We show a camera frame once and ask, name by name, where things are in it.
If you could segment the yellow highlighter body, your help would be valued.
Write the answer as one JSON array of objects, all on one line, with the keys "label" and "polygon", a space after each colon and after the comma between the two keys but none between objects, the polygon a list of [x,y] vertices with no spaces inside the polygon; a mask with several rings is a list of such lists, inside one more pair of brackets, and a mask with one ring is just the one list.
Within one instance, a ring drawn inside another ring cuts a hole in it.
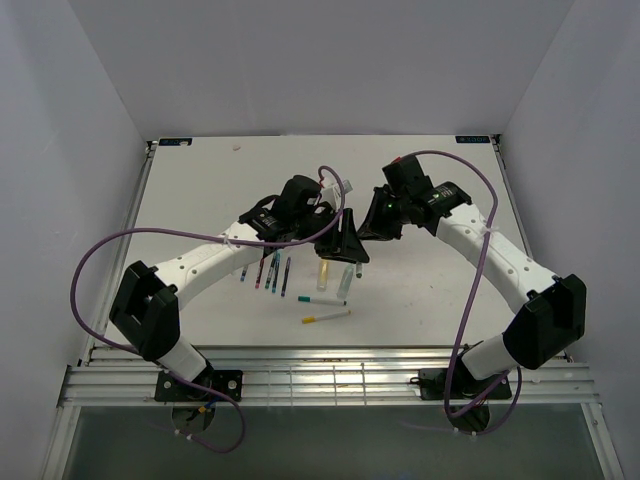
[{"label": "yellow highlighter body", "polygon": [[316,289],[319,292],[325,292],[328,287],[329,281],[329,267],[330,263],[328,260],[321,259],[319,261]]}]

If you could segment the light green highlighter body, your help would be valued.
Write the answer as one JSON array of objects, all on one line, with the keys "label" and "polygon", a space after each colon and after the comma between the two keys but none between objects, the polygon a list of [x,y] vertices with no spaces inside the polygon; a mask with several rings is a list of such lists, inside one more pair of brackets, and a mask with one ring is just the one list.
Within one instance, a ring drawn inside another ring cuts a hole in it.
[{"label": "light green highlighter body", "polygon": [[336,296],[340,300],[345,300],[349,294],[351,283],[355,273],[355,265],[348,264],[342,274],[341,281],[336,292]]}]

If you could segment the purple pen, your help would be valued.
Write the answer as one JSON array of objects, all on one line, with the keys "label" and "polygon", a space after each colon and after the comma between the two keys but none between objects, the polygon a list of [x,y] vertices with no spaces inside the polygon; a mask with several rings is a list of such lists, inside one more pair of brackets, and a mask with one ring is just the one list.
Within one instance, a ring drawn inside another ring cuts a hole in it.
[{"label": "purple pen", "polygon": [[280,296],[282,298],[284,298],[285,295],[286,295],[286,290],[287,290],[287,285],[288,285],[288,280],[289,280],[289,275],[290,275],[290,269],[291,269],[291,263],[292,263],[292,259],[289,256],[289,257],[287,257],[286,263],[285,263],[283,282],[282,282],[281,293],[280,293]]}]

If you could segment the dark blue pen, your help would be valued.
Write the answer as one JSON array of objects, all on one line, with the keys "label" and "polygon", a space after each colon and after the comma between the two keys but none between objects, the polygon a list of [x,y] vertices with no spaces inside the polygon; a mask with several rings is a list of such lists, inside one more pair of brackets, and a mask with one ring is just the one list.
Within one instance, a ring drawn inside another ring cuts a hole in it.
[{"label": "dark blue pen", "polygon": [[274,260],[275,260],[275,263],[274,263],[272,282],[271,282],[272,294],[275,294],[277,290],[277,282],[278,282],[280,263],[281,263],[281,252],[279,250],[276,251]]}]

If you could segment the green capped white marker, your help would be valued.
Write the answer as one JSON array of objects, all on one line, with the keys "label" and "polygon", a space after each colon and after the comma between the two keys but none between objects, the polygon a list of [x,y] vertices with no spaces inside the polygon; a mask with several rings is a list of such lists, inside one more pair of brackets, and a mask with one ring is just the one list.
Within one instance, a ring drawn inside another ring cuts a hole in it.
[{"label": "green capped white marker", "polygon": [[301,303],[319,304],[319,305],[331,305],[331,306],[346,306],[346,300],[319,298],[300,295],[297,297],[297,301]]}]

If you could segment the yellow capped white marker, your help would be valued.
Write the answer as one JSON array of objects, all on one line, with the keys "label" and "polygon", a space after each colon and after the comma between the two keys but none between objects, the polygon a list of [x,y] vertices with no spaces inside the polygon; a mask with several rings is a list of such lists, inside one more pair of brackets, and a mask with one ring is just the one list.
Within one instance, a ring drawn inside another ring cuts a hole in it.
[{"label": "yellow capped white marker", "polygon": [[351,310],[343,310],[343,311],[330,313],[330,314],[305,317],[305,318],[303,318],[301,320],[301,323],[303,325],[308,325],[308,324],[312,324],[312,323],[317,323],[317,322],[322,322],[322,321],[328,321],[328,320],[334,320],[334,319],[348,317],[351,314],[352,314]]}]

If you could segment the red pen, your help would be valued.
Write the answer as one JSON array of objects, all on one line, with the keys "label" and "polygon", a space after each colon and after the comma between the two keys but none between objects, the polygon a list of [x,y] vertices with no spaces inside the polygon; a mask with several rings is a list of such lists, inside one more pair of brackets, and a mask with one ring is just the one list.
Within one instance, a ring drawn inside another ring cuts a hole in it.
[{"label": "red pen", "polygon": [[259,262],[259,266],[258,266],[258,271],[257,271],[257,275],[256,275],[256,280],[255,280],[255,284],[254,284],[254,288],[255,289],[259,289],[261,286],[261,282],[262,282],[262,276],[264,273],[264,266],[265,266],[265,258],[261,258],[260,262]]}]

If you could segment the green pen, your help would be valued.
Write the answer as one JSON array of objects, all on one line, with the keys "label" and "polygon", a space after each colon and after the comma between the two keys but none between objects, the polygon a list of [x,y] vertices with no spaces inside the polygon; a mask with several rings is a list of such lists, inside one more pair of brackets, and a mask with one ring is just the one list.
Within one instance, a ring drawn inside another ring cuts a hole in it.
[{"label": "green pen", "polygon": [[265,284],[264,284],[264,288],[265,289],[269,289],[271,286],[271,282],[272,282],[272,277],[274,274],[274,270],[277,264],[277,260],[278,260],[278,252],[276,251],[271,258],[271,262],[270,262],[270,266],[267,272],[267,276],[266,276],[266,280],[265,280]]}]

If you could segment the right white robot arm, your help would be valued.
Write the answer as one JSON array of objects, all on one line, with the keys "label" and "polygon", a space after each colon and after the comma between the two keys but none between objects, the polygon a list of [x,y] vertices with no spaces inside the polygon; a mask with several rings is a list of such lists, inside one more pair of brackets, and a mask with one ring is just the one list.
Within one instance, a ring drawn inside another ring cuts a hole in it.
[{"label": "right white robot arm", "polygon": [[474,397],[488,380],[516,367],[536,370],[585,333],[587,288],[537,264],[490,229],[471,198],[446,182],[419,195],[377,187],[358,231],[362,240],[400,238],[404,226],[426,229],[459,252],[501,294],[514,314],[506,329],[458,354],[451,382]]}]

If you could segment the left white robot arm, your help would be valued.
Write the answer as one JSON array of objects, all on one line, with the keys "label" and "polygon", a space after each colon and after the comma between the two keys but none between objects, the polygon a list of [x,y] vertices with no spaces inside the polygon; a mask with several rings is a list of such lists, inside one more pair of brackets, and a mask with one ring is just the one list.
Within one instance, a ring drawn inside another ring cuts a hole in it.
[{"label": "left white robot arm", "polygon": [[273,195],[256,204],[221,235],[154,266],[142,261],[124,273],[109,318],[137,353],[177,379],[190,399],[213,385],[209,361],[182,335],[180,312],[191,300],[237,269],[260,262],[286,243],[310,238],[324,260],[365,264],[351,210],[339,214],[328,201],[291,203]]}]

